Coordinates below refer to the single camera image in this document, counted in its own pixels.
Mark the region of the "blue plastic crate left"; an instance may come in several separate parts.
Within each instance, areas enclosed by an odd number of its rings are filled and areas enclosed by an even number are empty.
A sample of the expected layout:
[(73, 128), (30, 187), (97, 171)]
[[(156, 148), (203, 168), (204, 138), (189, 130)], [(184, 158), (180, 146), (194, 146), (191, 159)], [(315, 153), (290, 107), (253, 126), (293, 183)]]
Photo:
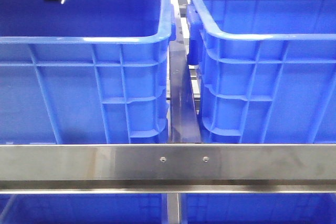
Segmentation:
[(174, 32), (171, 0), (1, 0), (1, 143), (166, 143)]

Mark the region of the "blue plastic crate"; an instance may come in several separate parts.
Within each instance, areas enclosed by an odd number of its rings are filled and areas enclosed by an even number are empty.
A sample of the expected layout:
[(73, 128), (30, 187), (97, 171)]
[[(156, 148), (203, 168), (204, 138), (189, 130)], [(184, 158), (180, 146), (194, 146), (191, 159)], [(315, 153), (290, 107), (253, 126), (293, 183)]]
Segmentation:
[(335, 143), (335, 0), (191, 0), (205, 143)]
[(171, 0), (1, 0), (1, 143), (166, 143), (174, 32)]

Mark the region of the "steel centre divider bar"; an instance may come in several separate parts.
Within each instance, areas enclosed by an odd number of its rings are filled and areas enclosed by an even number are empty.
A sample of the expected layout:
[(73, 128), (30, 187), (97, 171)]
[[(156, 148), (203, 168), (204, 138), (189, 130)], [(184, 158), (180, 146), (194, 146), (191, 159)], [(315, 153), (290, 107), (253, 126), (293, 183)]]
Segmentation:
[(170, 42), (169, 65), (171, 142), (199, 144), (202, 140), (183, 40)]

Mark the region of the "blue plastic crate right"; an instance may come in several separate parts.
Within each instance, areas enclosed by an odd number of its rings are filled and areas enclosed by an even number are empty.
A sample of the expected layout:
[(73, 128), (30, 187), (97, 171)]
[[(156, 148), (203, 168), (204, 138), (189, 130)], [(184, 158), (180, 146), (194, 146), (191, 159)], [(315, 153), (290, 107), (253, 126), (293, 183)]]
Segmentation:
[(205, 143), (335, 143), (335, 0), (191, 0)]

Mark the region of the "blue crate lower left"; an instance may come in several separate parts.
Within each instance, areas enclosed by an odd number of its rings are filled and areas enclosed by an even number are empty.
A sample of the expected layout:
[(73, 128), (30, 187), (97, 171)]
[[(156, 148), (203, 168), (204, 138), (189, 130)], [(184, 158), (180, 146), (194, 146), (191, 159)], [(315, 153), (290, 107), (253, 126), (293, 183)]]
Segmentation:
[(1, 223), (167, 223), (164, 194), (14, 195)]

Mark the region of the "blue crate lower right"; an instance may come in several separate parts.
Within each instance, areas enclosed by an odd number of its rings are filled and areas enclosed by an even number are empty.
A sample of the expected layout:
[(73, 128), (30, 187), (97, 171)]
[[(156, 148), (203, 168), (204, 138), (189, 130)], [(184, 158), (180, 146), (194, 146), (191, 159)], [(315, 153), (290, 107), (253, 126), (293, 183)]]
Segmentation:
[(335, 223), (335, 194), (185, 194), (183, 223)]

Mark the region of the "stainless steel rack rail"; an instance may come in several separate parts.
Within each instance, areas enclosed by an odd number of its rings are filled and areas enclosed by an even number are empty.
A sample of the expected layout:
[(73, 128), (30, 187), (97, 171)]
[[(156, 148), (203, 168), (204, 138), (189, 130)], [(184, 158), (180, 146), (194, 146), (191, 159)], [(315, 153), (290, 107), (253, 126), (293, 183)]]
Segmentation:
[(333, 193), (335, 145), (3, 145), (3, 194)]

